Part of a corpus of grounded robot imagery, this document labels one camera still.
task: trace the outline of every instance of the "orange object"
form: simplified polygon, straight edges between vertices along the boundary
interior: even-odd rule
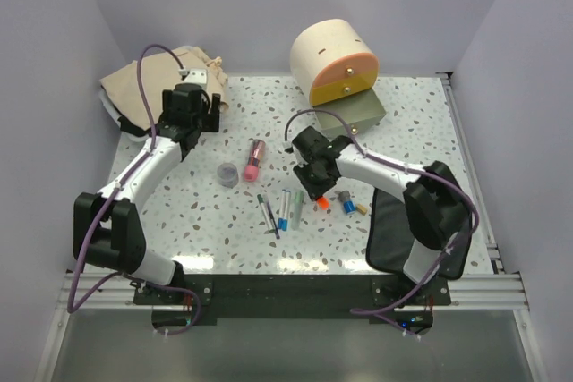
[[[330,202],[324,196],[316,199],[316,203],[319,205],[319,208],[321,208],[322,210],[326,210],[326,209],[330,208]]]

